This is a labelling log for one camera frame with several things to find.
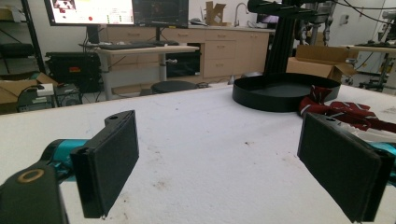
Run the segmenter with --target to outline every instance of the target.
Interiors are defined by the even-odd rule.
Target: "keyboard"
[[[167,46],[178,46],[178,42],[175,40],[152,40],[149,41],[150,44],[153,44],[157,47],[163,47],[165,45]]]
[[[124,45],[99,45],[99,48],[101,49],[107,49],[107,50],[118,50],[118,49],[147,49],[147,48],[155,48],[157,46],[150,44],[150,43],[129,43],[129,44],[124,44]]]

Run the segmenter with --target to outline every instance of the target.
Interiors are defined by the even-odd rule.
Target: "black round tray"
[[[240,105],[270,112],[295,112],[311,87],[331,89],[325,101],[337,98],[341,83],[325,78],[297,73],[243,77],[233,83],[233,99]]]

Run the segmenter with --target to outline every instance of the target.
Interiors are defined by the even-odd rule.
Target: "computer monitor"
[[[51,26],[134,24],[132,0],[44,0]]]
[[[189,0],[132,0],[134,25],[188,28]]]

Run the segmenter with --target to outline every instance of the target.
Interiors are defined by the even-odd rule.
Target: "white table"
[[[111,100],[113,98],[112,88],[117,82],[114,79],[117,76],[125,76],[130,77],[132,76],[131,70],[122,70],[122,71],[111,71],[108,69],[110,64],[108,64],[108,57],[111,56],[130,56],[130,55],[138,55],[138,54],[159,54],[159,75],[160,81],[166,80],[166,54],[167,53],[181,53],[181,52],[192,52],[198,50],[197,47],[191,46],[166,46],[166,47],[156,47],[156,48],[144,48],[144,49],[119,49],[119,50],[106,50],[106,49],[97,49],[96,52],[99,55],[99,59],[101,62],[101,69],[102,69],[102,79],[104,82],[105,87],[105,95],[107,100]],[[123,85],[134,84],[121,82]]]
[[[0,116],[0,182],[36,162],[55,139],[90,139],[104,118],[135,110],[140,158],[106,221],[84,219],[77,184],[63,182],[70,222],[350,224],[297,157],[297,113],[249,109],[232,86]],[[342,86],[339,101],[396,122],[396,98]],[[388,186],[375,223],[396,221]]]

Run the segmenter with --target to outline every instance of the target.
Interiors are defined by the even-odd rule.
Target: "black stool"
[[[171,80],[155,83],[151,86],[153,94],[168,93],[173,91],[190,91],[197,89],[197,85],[187,81]]]

